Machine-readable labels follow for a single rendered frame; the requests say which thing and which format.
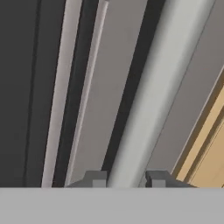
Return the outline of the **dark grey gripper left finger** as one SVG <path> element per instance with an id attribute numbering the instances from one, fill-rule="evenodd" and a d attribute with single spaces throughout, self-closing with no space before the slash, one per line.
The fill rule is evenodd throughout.
<path id="1" fill-rule="evenodd" d="M 107 173 L 105 171 L 87 171 L 82 180 L 70 184 L 69 188 L 104 188 L 107 186 Z"/>

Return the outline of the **light wooden cabinet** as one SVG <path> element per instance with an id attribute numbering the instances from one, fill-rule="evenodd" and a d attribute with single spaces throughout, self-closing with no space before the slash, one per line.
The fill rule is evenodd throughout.
<path id="1" fill-rule="evenodd" d="M 224 67 L 172 175 L 192 186 L 224 188 Z"/>

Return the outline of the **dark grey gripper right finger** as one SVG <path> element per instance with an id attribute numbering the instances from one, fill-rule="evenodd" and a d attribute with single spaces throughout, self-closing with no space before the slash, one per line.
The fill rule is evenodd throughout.
<path id="1" fill-rule="evenodd" d="M 146 187 L 171 187 L 171 188 L 187 188 L 192 185 L 175 179 L 168 171 L 146 171 Z"/>

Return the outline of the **grey fridge door handle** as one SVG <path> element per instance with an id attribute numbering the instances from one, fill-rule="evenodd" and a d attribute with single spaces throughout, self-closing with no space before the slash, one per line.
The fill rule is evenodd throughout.
<path id="1" fill-rule="evenodd" d="M 216 0 L 167 0 L 108 186 L 137 187 Z"/>

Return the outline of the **dark grey fridge door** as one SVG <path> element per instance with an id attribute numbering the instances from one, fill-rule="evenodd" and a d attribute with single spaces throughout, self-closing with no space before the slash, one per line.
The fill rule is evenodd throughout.
<path id="1" fill-rule="evenodd" d="M 0 187 L 40 187 L 66 0 L 0 0 Z"/>

